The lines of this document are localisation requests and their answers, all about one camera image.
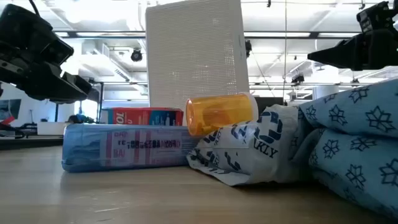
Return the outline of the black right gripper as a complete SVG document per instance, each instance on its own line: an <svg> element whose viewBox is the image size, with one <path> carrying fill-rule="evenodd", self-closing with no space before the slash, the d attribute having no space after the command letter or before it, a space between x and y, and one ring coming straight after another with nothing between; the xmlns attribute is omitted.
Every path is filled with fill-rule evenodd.
<svg viewBox="0 0 398 224"><path fill-rule="evenodd" d="M342 40L334 47L309 53L314 62L350 70L379 70L397 66L397 32L378 29Z"/></svg>

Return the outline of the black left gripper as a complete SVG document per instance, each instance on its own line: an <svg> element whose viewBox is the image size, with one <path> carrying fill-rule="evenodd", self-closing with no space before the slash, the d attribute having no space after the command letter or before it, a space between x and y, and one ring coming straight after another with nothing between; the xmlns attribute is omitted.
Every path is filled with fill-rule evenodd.
<svg viewBox="0 0 398 224"><path fill-rule="evenodd" d="M87 99L92 85L79 75L60 69L40 56L1 41L1 81L15 84L35 100L74 103Z"/></svg>

